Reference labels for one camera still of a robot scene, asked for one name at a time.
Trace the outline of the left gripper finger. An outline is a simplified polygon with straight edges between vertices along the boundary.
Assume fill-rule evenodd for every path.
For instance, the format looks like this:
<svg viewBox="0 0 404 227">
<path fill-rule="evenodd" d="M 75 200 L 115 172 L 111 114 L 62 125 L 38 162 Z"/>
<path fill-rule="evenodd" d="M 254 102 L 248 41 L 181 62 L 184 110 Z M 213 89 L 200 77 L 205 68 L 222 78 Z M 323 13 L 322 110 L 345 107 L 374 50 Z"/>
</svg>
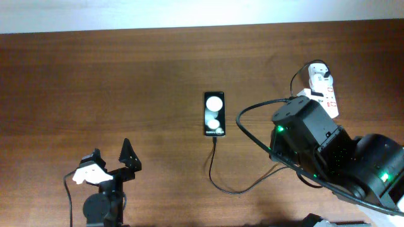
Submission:
<svg viewBox="0 0 404 227">
<path fill-rule="evenodd" d="M 84 166 L 92 164 L 98 165 L 101 169 L 104 169 L 106 166 L 106 162 L 101 158 L 101 153 L 98 148 L 95 148 L 91 154 L 84 156 L 80 161 L 79 167 L 83 168 Z"/>
<path fill-rule="evenodd" d="M 141 171 L 142 169 L 141 161 L 134 152 L 134 149 L 128 138 L 125 138 L 123 141 L 119 161 L 121 163 L 124 163 L 126 167 L 134 172 Z"/>
</svg>

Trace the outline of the black smartphone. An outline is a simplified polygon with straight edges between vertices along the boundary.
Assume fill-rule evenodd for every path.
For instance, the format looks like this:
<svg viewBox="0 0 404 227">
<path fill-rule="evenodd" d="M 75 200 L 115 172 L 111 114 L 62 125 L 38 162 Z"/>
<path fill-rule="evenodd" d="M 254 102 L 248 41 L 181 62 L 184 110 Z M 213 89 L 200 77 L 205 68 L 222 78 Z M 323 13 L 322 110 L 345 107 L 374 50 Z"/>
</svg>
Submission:
<svg viewBox="0 0 404 227">
<path fill-rule="evenodd" d="M 224 92 L 204 92 L 203 127 L 203 133 L 206 137 L 224 137 L 226 135 Z"/>
</svg>

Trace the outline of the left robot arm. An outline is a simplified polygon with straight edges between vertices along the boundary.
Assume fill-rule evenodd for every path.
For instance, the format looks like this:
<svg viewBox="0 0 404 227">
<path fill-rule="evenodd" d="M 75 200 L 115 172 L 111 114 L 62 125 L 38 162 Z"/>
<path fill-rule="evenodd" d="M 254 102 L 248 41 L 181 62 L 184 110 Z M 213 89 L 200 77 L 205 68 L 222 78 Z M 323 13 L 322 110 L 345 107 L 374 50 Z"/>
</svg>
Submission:
<svg viewBox="0 0 404 227">
<path fill-rule="evenodd" d="M 99 149 L 83 157 L 76 170 L 73 181 L 86 182 L 96 186 L 98 192 L 89 196 L 83 204 L 83 215 L 87 226 L 120 227 L 124 226 L 124 209 L 128 201 L 123 184 L 135 179 L 135 173 L 142 169 L 128 138 L 123 140 L 119 162 L 122 168 L 108 171 Z"/>
</svg>

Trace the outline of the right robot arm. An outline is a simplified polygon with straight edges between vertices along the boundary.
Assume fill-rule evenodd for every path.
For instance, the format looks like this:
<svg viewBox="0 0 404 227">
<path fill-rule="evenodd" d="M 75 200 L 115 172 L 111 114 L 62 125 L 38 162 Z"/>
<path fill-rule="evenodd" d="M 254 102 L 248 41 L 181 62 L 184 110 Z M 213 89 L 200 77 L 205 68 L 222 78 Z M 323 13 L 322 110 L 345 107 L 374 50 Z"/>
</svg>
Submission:
<svg viewBox="0 0 404 227">
<path fill-rule="evenodd" d="M 272 116 L 272 159 L 321 181 L 378 226 L 403 226 L 403 146 L 380 134 L 351 138 L 316 101 L 300 96 Z"/>
</svg>

